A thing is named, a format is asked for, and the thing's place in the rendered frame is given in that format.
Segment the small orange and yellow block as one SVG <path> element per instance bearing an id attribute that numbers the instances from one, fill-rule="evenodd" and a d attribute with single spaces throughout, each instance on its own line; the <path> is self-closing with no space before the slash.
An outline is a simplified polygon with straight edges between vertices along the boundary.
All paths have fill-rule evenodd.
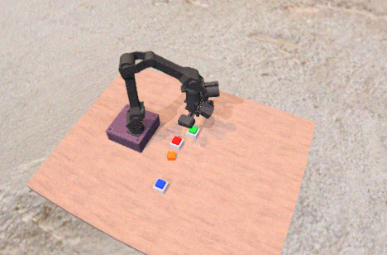
<path id="1" fill-rule="evenodd" d="M 168 152 L 167 160 L 175 161 L 175 152 Z"/>

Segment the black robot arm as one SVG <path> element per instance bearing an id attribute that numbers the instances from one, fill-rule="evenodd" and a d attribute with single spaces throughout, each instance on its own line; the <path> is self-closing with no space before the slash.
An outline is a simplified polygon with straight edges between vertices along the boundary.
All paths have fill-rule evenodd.
<path id="1" fill-rule="evenodd" d="M 135 60 L 141 61 L 135 64 Z M 205 83 L 203 77 L 194 68 L 177 65 L 154 54 L 153 51 L 125 53 L 120 57 L 118 71 L 124 79 L 127 88 L 130 103 L 130 108 L 127 111 L 127 131 L 132 136 L 138 137 L 146 129 L 146 126 L 142 123 L 145 118 L 145 106 L 144 101 L 139 101 L 138 99 L 135 74 L 150 67 L 176 78 L 182 84 L 180 85 L 181 93 L 186 92 L 186 99 L 189 102 L 198 101 L 200 99 L 200 92 L 202 92 L 204 98 L 220 96 L 218 81 Z M 204 102 L 201 99 L 195 115 L 200 114 L 209 119 L 213 114 L 213 105 L 213 100 L 210 99 Z"/>

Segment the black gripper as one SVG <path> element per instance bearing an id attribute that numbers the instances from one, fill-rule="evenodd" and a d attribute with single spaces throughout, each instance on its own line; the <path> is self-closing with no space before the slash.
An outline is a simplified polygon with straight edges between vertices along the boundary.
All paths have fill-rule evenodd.
<path id="1" fill-rule="evenodd" d="M 200 93 L 200 99 L 196 102 L 189 102 L 187 99 L 185 99 L 185 103 L 187 104 L 185 107 L 185 110 L 189 111 L 188 115 L 182 114 L 178 120 L 178 125 L 186 127 L 186 128 L 191 128 L 195 124 L 195 119 L 194 115 L 197 110 L 197 107 L 200 105 L 201 99 L 205 102 L 208 101 L 208 98 L 204 98 L 204 95 Z"/>

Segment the blue button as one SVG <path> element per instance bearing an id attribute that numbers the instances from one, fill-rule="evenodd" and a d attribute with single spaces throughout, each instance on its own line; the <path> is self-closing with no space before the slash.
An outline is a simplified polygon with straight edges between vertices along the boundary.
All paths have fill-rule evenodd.
<path id="1" fill-rule="evenodd" d="M 166 180 L 162 180 L 161 178 L 158 178 L 156 183 L 152 187 L 153 187 L 153 190 L 158 191 L 161 194 L 164 194 L 169 187 L 169 183 Z"/>

